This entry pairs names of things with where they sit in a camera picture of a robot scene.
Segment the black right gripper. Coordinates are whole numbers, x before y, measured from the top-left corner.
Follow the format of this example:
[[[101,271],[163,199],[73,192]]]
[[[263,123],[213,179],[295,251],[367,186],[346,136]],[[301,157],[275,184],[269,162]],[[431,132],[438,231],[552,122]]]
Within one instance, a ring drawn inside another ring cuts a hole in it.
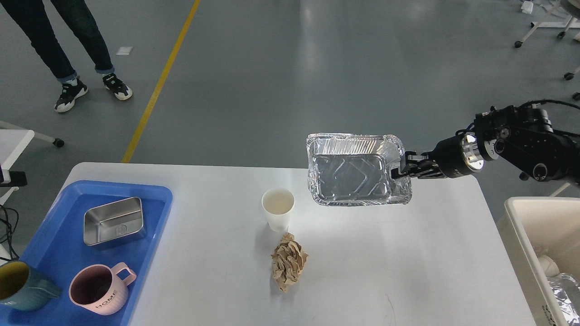
[[[433,158],[427,153],[418,155],[406,151],[401,156],[400,166],[390,171],[390,177],[417,179],[441,179],[443,175],[458,178],[479,173],[484,167],[477,140],[471,134],[460,134],[438,142],[433,150]]]

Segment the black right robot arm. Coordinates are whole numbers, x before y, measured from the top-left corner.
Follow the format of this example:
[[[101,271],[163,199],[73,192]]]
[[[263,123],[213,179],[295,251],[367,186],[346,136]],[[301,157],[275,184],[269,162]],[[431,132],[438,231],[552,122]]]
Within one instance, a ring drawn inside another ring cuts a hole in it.
[[[548,99],[491,107],[473,122],[422,154],[406,151],[392,179],[455,179],[473,175],[485,162],[503,158],[520,171],[520,179],[537,182],[565,180],[575,186],[580,179],[579,136],[554,129],[542,105]]]

